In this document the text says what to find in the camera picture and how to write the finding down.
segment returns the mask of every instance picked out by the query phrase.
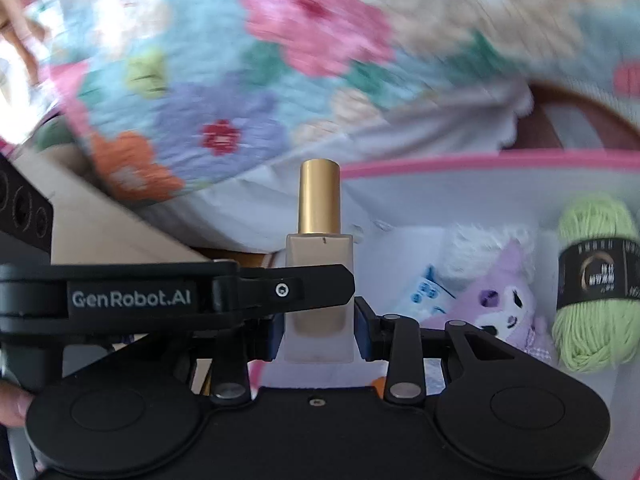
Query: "human hand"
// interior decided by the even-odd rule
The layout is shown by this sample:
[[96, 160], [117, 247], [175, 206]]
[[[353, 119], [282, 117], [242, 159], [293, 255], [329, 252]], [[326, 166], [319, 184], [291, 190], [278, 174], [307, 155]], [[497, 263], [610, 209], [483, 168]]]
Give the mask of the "human hand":
[[0, 381], [0, 424], [9, 428], [24, 426], [33, 396], [18, 386]]

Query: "red flower center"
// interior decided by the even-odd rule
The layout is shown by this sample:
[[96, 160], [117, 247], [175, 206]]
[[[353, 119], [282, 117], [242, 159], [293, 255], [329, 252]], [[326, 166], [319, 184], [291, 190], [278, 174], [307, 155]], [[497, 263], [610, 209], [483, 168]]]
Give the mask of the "red flower center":
[[205, 124], [202, 133], [204, 134], [202, 145], [213, 150], [214, 155], [228, 155], [238, 149], [240, 130], [233, 127], [226, 119]]
[[329, 10], [318, 0], [296, 0], [308, 18], [317, 20], [329, 14]]

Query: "beige liquid foundation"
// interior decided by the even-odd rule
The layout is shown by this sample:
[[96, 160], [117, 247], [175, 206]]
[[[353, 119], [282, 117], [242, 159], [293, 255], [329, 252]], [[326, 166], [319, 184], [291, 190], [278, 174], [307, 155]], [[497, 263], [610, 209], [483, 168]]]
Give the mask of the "beige liquid foundation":
[[[316, 158], [300, 168], [298, 234], [287, 237], [287, 267], [325, 264], [353, 271], [353, 237], [340, 234], [340, 167]], [[342, 306], [287, 314], [285, 334], [287, 361], [352, 362], [353, 298]]]

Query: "blue and white packet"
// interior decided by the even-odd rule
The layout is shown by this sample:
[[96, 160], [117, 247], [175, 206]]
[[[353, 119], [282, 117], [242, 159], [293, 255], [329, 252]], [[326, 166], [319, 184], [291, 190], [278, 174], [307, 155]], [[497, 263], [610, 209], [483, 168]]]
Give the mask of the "blue and white packet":
[[436, 282], [435, 268], [429, 266], [405, 288], [389, 311], [422, 321], [434, 314], [446, 314], [455, 299], [453, 294]]

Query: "beige wooden surface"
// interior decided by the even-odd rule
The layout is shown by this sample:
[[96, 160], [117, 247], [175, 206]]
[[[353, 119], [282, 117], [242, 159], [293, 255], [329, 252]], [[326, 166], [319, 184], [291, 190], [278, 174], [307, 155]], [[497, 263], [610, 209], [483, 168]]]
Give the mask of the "beige wooden surface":
[[145, 224], [73, 173], [31, 150], [14, 166], [53, 204], [54, 264], [147, 264], [207, 260]]

